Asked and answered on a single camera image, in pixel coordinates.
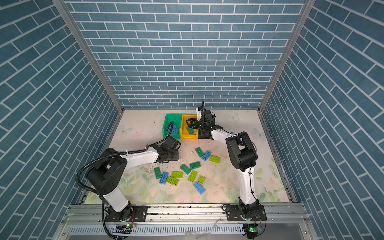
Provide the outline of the aluminium corner post right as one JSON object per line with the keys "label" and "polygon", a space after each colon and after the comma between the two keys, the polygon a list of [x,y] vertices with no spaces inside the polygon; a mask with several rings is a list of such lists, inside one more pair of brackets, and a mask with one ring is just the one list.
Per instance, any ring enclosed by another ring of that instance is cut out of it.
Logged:
{"label": "aluminium corner post right", "polygon": [[264,97],[260,103],[259,113],[262,113],[265,110],[267,103],[268,103],[268,100],[270,99],[270,97],[273,93],[273,90],[279,81],[279,77],[282,74],[282,71],[283,71],[283,69],[284,69],[284,67],[288,61],[288,58],[289,58],[289,56],[290,56],[290,54],[291,54],[291,52],[295,46],[295,43],[298,40],[298,37],[299,37],[303,27],[304,27],[304,24],[305,24],[307,18],[309,17],[309,14],[310,14],[315,2],[316,2],[315,0],[307,0],[304,2],[304,5],[303,5],[303,8],[299,14],[297,23],[295,24],[295,26],[293,28],[292,34],[287,41],[287,45],[285,46],[285,49],[281,55],[279,63],[278,63],[276,70],[274,72],[274,75],[272,76],[271,81],[269,83],[269,86],[266,89],[266,93],[265,93],[265,95],[264,95]]}

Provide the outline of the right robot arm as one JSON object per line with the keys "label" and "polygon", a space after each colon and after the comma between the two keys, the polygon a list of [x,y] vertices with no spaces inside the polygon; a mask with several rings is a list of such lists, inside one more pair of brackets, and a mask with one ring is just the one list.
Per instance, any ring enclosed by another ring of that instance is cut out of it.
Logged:
{"label": "right robot arm", "polygon": [[245,207],[256,204],[254,192],[254,167],[258,159],[257,149],[248,133],[233,133],[216,124],[216,115],[204,106],[196,108],[197,117],[186,120],[189,128],[198,131],[198,139],[208,139],[226,144],[230,161],[240,174],[239,203]]}

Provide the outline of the green plastic bin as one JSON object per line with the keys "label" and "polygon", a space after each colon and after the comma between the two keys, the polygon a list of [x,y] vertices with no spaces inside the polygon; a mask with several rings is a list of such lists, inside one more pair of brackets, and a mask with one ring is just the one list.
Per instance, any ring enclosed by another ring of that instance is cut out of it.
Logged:
{"label": "green plastic bin", "polygon": [[165,139],[167,136],[171,135],[172,125],[177,125],[179,129],[179,135],[171,135],[175,139],[181,138],[181,123],[182,123],[182,115],[179,114],[167,114],[165,116],[164,124],[163,124],[163,138]]}

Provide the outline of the dark green lego brick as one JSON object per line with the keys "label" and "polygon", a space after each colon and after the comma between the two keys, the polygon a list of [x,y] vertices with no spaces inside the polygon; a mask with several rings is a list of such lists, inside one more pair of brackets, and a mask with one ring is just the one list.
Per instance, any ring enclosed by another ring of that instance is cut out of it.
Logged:
{"label": "dark green lego brick", "polygon": [[159,168],[159,167],[154,168],[154,172],[155,172],[155,177],[156,177],[156,179],[157,179],[157,180],[161,179],[161,177],[162,177],[162,172],[161,172],[160,168]]}
{"label": "dark green lego brick", "polygon": [[202,158],[204,156],[204,152],[202,151],[202,149],[200,147],[198,148],[195,148],[195,151],[197,153],[197,155]]}
{"label": "dark green lego brick", "polygon": [[192,171],[187,165],[185,164],[182,164],[180,166],[180,169],[186,174],[186,175],[189,175],[190,172]]}
{"label": "dark green lego brick", "polygon": [[188,131],[189,135],[193,135],[194,134],[194,129],[191,129],[191,128],[187,127],[187,131]]}
{"label": "dark green lego brick", "polygon": [[190,169],[191,170],[194,170],[194,169],[197,169],[197,168],[200,168],[200,167],[201,167],[200,161],[190,163]]}

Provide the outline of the small lime lego brick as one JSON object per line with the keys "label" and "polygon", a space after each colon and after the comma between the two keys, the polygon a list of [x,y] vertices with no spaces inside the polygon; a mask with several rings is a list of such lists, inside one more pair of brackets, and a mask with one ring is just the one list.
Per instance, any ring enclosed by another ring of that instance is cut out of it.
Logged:
{"label": "small lime lego brick", "polygon": [[198,182],[200,183],[200,184],[203,184],[204,182],[205,182],[205,177],[203,177],[203,176],[199,176],[199,178],[198,178]]}

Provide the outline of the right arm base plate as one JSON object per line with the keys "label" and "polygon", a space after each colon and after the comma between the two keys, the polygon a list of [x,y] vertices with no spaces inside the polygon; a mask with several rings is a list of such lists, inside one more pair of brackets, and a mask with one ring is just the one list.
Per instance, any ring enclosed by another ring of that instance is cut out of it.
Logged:
{"label": "right arm base plate", "polygon": [[260,203],[253,203],[251,205],[244,204],[223,204],[222,210],[226,213],[229,222],[239,221],[266,221],[267,215],[265,208]]}

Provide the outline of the aluminium corner post left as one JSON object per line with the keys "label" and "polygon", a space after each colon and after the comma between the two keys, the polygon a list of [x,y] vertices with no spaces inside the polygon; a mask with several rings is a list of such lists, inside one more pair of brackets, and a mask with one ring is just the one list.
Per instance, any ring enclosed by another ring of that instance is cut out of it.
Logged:
{"label": "aluminium corner post left", "polygon": [[63,18],[65,24],[69,28],[69,30],[72,33],[73,37],[75,38],[76,42],[78,43],[83,54],[87,58],[92,69],[94,70],[97,77],[99,78],[101,84],[104,86],[105,90],[107,91],[109,97],[113,101],[118,112],[120,114],[123,113],[124,112],[123,106],[121,105],[121,103],[118,100],[116,94],[114,93],[111,85],[109,84],[104,72],[102,71],[99,63],[97,62],[94,54],[92,53],[86,39],[84,38],[83,34],[81,33],[81,30],[79,29],[75,19],[73,18],[72,14],[70,13],[65,1],[52,0],[52,2],[54,4],[54,6],[56,7],[56,9],[58,10],[60,16]]}

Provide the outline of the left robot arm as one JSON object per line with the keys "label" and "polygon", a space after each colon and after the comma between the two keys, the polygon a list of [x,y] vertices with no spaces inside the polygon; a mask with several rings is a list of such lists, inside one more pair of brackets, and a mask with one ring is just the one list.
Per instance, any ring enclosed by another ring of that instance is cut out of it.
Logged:
{"label": "left robot arm", "polygon": [[91,191],[100,197],[102,203],[121,213],[130,204],[119,187],[124,172],[140,165],[178,161],[180,147],[177,139],[167,137],[142,150],[118,152],[109,148],[98,159],[87,164],[84,168],[85,177],[92,185]]}

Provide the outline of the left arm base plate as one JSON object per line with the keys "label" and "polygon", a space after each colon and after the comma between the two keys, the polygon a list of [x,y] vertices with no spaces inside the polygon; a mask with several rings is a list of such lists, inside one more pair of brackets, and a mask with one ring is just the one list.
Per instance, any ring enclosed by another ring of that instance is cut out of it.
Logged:
{"label": "left arm base plate", "polygon": [[112,207],[105,207],[105,222],[114,223],[114,222],[145,222],[148,206],[126,206],[121,212],[116,212]]}

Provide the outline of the aluminium corner post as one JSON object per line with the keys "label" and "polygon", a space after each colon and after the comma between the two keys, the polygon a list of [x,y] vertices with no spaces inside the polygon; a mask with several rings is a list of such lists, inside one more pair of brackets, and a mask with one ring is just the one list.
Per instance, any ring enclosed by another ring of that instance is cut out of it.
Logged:
{"label": "aluminium corner post", "polygon": [[292,34],[287,41],[287,45],[285,46],[285,49],[281,55],[279,63],[278,63],[276,70],[274,72],[274,75],[272,76],[271,81],[269,83],[269,86],[266,89],[266,93],[265,93],[265,95],[264,95],[264,97],[260,103],[259,113],[262,113],[265,110],[267,103],[268,103],[268,100],[270,99],[270,97],[273,93],[273,90],[279,81],[279,77],[282,74],[282,71],[283,71],[283,69],[284,69],[284,67],[288,61],[288,58],[289,58],[289,56],[290,56],[290,54],[291,54],[291,52],[295,46],[295,43],[298,40],[298,37],[299,37],[303,27],[304,27],[304,24],[305,24],[307,18],[309,17],[309,14],[310,14],[315,2],[316,2],[315,0],[307,0],[304,2],[304,5],[303,5],[303,8],[299,14],[297,23],[295,24],[295,26],[293,28]]}
{"label": "aluminium corner post", "polygon": [[75,38],[76,42],[78,43],[83,54],[87,58],[92,69],[94,70],[97,77],[99,78],[101,84],[104,86],[105,90],[107,91],[109,97],[113,101],[118,112],[120,114],[123,113],[124,112],[123,106],[121,105],[121,103],[118,100],[116,94],[114,93],[111,85],[109,84],[104,72],[102,71],[99,63],[97,62],[94,54],[92,53],[86,39],[84,38],[83,34],[81,33],[81,30],[79,29],[75,19],[73,18],[72,14],[70,13],[65,1],[52,0],[52,2],[54,4],[54,6],[56,7],[56,9],[58,10],[60,16],[63,18],[65,24],[69,28],[69,30],[72,33],[73,37]]}

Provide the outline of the yellow plastic bin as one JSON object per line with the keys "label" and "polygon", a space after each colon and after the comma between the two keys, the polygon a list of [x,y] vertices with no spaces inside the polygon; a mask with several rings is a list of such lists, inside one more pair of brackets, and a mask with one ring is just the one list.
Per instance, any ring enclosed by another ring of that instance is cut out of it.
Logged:
{"label": "yellow plastic bin", "polygon": [[190,129],[187,125],[187,120],[190,118],[197,118],[197,115],[182,115],[181,124],[181,139],[197,139],[198,130]]}

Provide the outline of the black plastic bin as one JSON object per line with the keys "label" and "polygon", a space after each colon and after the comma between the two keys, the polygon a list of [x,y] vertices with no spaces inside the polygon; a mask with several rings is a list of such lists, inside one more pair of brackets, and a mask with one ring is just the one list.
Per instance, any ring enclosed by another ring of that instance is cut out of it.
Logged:
{"label": "black plastic bin", "polygon": [[198,139],[212,140],[213,138],[211,133],[198,132]]}

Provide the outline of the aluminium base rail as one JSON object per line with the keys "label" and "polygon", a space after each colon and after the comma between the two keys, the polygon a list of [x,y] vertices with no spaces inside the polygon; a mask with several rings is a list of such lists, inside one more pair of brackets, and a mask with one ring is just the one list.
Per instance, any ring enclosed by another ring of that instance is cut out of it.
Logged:
{"label": "aluminium base rail", "polygon": [[148,204],[134,206],[133,222],[107,223],[107,227],[111,234],[127,240],[317,239],[303,204],[263,205],[260,214],[244,219],[222,204]]}

